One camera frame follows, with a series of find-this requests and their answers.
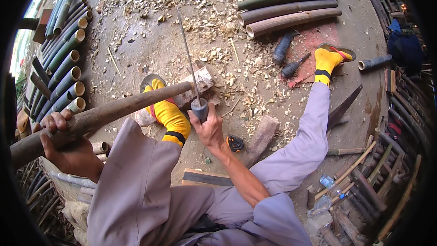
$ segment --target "chisel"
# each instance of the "chisel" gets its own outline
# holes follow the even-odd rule
[[[182,19],[180,18],[180,13],[178,6],[176,6],[178,12],[180,31],[182,32],[183,43],[185,44],[185,50],[187,51],[188,62],[190,63],[191,75],[193,75],[194,91],[196,92],[196,97],[194,101],[191,102],[191,110],[200,119],[200,123],[206,121],[208,117],[208,102],[204,98],[199,97],[199,90],[197,89],[196,76],[194,75],[193,64],[191,63],[190,51],[188,50],[187,39],[185,39],[185,33],[183,31]]]

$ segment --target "flip-flop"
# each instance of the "flip-flop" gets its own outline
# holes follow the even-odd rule
[[[147,75],[144,77],[144,79],[141,81],[141,84],[140,84],[140,86],[139,86],[139,93],[142,93],[142,92],[145,90],[145,87],[148,86],[148,85],[150,85],[151,88],[153,89],[152,81],[153,81],[154,79],[161,80],[161,82],[164,84],[164,86],[167,86],[167,83],[165,82],[164,79],[162,79],[161,76],[159,76],[158,74],[150,73],[150,74],[147,74]],[[168,98],[168,99],[166,99],[166,101],[169,101],[170,103],[176,105],[176,103],[174,102],[173,98]],[[155,104],[153,104],[153,105],[150,106],[150,115],[151,115],[151,116],[152,116],[152,117],[153,117],[153,118],[154,118],[158,123],[161,123],[161,122],[159,122],[159,121],[157,120],[156,115],[155,115]]]
[[[352,61],[355,61],[357,59],[357,55],[352,50],[350,50],[346,47],[334,46],[334,45],[329,44],[329,43],[321,43],[319,45],[319,48],[325,49],[325,50],[330,51],[330,52],[338,52],[343,57],[342,63],[343,62],[352,62]],[[352,56],[352,60],[347,59],[346,56],[342,53],[342,51],[346,52],[347,54]]]

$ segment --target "hand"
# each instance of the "hand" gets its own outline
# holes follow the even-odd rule
[[[66,121],[70,120],[71,117],[72,112],[70,110],[63,110],[61,113],[53,112],[42,120],[42,126],[36,123],[33,132],[35,133],[41,128],[47,128],[50,133],[65,130],[67,129]],[[94,154],[93,146],[84,136],[58,150],[54,148],[47,134],[41,133],[40,139],[46,158],[60,171],[87,177],[95,183],[98,182],[104,164]]]
[[[200,123],[199,118],[192,110],[188,111],[190,122],[196,130],[200,142],[206,146],[211,153],[216,153],[223,148],[223,130],[221,124],[223,119],[216,114],[216,108],[213,103],[208,104],[208,117],[205,123]]]

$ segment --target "tape measure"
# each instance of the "tape measure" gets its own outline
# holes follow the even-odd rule
[[[226,141],[229,145],[229,148],[231,148],[232,152],[238,152],[244,148],[244,140],[235,135],[229,134],[226,137]]]

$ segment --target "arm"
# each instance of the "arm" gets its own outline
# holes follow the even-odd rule
[[[33,132],[47,128],[50,133],[56,130],[67,129],[66,121],[70,120],[70,110],[53,112],[46,116],[40,123],[36,123]],[[46,158],[51,161],[59,170],[64,173],[87,177],[97,183],[103,170],[104,163],[93,152],[93,146],[84,136],[64,146],[62,149],[55,149],[47,134],[41,134],[41,144],[44,148]]]
[[[241,197],[253,208],[261,200],[270,197],[270,193],[265,186],[237,160],[226,144],[221,128],[223,119],[217,116],[214,104],[209,104],[208,117],[205,123],[200,123],[199,118],[191,110],[188,111],[188,114],[200,141],[221,163]]]

